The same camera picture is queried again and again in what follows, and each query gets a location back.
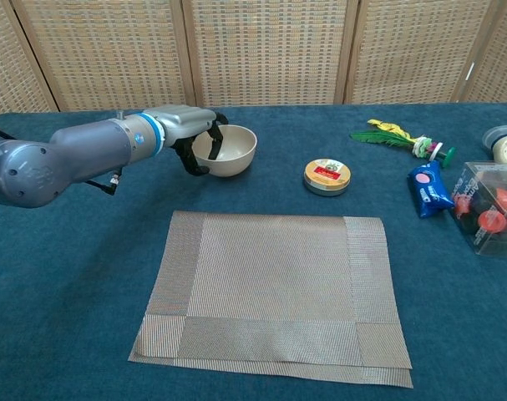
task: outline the table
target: table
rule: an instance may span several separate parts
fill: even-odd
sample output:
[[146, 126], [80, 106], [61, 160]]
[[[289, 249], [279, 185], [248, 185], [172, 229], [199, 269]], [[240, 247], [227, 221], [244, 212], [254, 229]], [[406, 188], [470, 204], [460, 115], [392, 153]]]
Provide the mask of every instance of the table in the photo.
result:
[[[507, 124], [507, 104], [218, 110], [258, 136], [241, 175], [187, 175], [167, 149], [124, 169], [113, 197], [72, 185], [43, 208], [0, 206], [0, 399], [507, 399], [507, 259], [475, 255], [447, 213], [418, 218], [406, 176], [422, 160], [348, 138], [375, 118], [456, 146], [451, 190], [463, 162], [489, 159], [481, 135]], [[3, 114], [0, 129], [48, 140], [111, 117]], [[345, 194], [304, 187], [320, 157], [350, 167]], [[414, 389], [128, 362], [175, 210], [381, 218]]]

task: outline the white bottle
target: white bottle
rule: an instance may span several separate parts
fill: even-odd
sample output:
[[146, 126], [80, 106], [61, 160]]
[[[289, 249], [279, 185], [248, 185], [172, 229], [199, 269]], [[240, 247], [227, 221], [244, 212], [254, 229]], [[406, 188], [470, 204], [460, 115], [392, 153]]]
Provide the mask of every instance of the white bottle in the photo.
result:
[[487, 149], [492, 150], [495, 162], [507, 163], [507, 125], [488, 130], [483, 142]]

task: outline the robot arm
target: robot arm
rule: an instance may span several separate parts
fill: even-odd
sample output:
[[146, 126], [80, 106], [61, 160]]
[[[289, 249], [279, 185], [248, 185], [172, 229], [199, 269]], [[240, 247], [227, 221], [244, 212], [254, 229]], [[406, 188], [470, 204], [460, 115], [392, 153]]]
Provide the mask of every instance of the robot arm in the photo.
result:
[[126, 165], [172, 148], [185, 169], [203, 175], [192, 151], [197, 135], [213, 138], [209, 158], [215, 159], [223, 140], [216, 122], [227, 124], [223, 114], [186, 105], [146, 109], [125, 118], [107, 119], [56, 131], [48, 143], [0, 139], [0, 203], [40, 207], [73, 183], [116, 171], [114, 188]]

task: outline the blue packet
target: blue packet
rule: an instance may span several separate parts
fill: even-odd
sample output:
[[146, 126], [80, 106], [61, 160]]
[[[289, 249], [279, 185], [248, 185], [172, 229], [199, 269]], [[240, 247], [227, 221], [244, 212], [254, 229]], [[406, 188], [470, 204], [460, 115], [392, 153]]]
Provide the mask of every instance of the blue packet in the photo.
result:
[[418, 215], [422, 218], [455, 207], [439, 172], [440, 164], [434, 160], [417, 167], [408, 175], [415, 201], [418, 204]]

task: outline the woven wall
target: woven wall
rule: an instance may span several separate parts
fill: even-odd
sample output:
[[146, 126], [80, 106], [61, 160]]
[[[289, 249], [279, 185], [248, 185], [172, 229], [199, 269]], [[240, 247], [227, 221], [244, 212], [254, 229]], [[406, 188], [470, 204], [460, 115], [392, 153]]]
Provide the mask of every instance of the woven wall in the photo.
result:
[[184, 0], [198, 103], [332, 104], [346, 3]]
[[507, 7], [474, 68], [467, 101], [507, 102]]
[[177, 1], [14, 1], [61, 109], [194, 103]]
[[0, 114], [55, 109], [7, 1], [0, 0]]
[[489, 3], [363, 0], [345, 101], [450, 101]]

